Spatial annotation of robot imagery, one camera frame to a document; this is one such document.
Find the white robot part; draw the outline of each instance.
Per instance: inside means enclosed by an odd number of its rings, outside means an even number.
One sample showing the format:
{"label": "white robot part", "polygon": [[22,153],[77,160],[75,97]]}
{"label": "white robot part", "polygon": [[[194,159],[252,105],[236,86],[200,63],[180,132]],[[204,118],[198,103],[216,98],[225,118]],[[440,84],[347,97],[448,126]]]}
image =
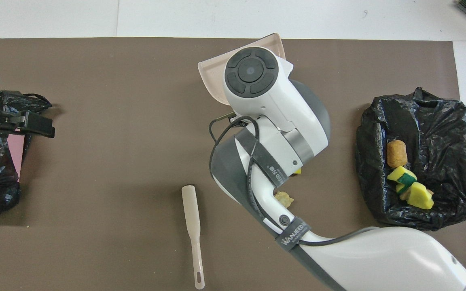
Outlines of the white robot part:
{"label": "white robot part", "polygon": [[[288,79],[293,65],[270,50],[257,46],[244,48],[233,57],[237,55],[243,57],[242,52],[245,51],[247,52],[244,55],[250,52],[251,54],[241,59],[236,64],[236,68],[231,68],[233,65],[228,62],[226,76],[222,78],[225,96],[235,113],[238,116],[252,118],[267,116],[280,131],[285,133],[296,129],[306,140],[314,155],[325,149],[328,138],[322,125]],[[236,91],[236,86],[239,86],[240,90],[245,86],[244,91],[241,93]]]}
{"label": "white robot part", "polygon": [[227,61],[239,50],[248,46],[261,46],[274,52],[278,57],[285,59],[285,51],[283,50],[283,44],[280,36],[277,33],[273,33],[263,37],[257,41],[252,42],[241,48],[237,48],[222,55],[218,55],[211,59],[201,61],[197,64],[199,73],[202,81],[208,89],[210,95],[222,104],[229,105],[226,96],[224,95],[224,89],[220,80],[224,73]]}
{"label": "white robot part", "polygon": [[288,177],[330,136],[326,109],[305,85],[288,79],[290,71],[292,64],[259,46],[227,61],[224,94],[235,113],[252,122],[216,144],[210,172],[219,187],[331,289],[465,291],[466,269],[423,232],[367,228],[324,238],[274,198],[286,179],[274,177]]}

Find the brown cylindrical object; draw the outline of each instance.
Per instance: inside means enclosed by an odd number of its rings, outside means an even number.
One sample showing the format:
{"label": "brown cylindrical object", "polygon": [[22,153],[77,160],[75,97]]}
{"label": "brown cylindrical object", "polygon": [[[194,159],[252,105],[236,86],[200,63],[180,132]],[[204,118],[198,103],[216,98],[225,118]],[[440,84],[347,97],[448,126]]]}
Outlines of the brown cylindrical object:
{"label": "brown cylindrical object", "polygon": [[393,140],[386,145],[387,162],[392,168],[407,164],[407,153],[405,143],[401,140]]}

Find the brown tabletop surface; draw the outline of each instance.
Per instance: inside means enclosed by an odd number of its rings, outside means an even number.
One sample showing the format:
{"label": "brown tabletop surface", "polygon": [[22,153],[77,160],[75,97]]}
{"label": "brown tabletop surface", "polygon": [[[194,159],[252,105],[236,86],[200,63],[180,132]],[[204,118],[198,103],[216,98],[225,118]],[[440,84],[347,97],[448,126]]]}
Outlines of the brown tabletop surface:
{"label": "brown tabletop surface", "polygon": [[[0,39],[0,90],[46,96],[57,129],[33,140],[21,202],[0,215],[0,291],[194,290],[186,184],[197,189],[205,289],[327,290],[209,175],[208,123],[231,109],[209,95],[197,63],[252,41]],[[383,226],[355,174],[360,116],[373,97],[418,86],[459,98],[452,43],[283,44],[291,77],[332,123],[329,147],[283,186],[290,210],[322,236]],[[466,221],[429,234],[466,267]]]}

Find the yellow sponge piece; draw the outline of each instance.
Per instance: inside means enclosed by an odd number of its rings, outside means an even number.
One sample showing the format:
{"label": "yellow sponge piece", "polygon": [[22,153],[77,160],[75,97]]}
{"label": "yellow sponge piece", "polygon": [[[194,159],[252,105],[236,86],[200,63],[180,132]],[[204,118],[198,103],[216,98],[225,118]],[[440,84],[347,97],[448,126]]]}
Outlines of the yellow sponge piece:
{"label": "yellow sponge piece", "polygon": [[285,208],[289,208],[290,204],[294,201],[286,192],[280,191],[274,195],[274,197],[278,200],[279,203],[283,205]]}
{"label": "yellow sponge piece", "polygon": [[388,179],[392,181],[398,181],[398,179],[400,179],[400,177],[402,177],[404,174],[408,174],[416,180],[416,175],[412,171],[409,171],[402,166],[399,166],[393,170],[393,172],[388,175]]}
{"label": "yellow sponge piece", "polygon": [[431,191],[427,190],[424,185],[418,182],[413,183],[411,185],[411,193],[407,199],[407,204],[422,209],[431,209],[434,205]]}
{"label": "yellow sponge piece", "polygon": [[388,175],[388,179],[404,184],[406,187],[416,182],[416,175],[408,169],[400,166]]}

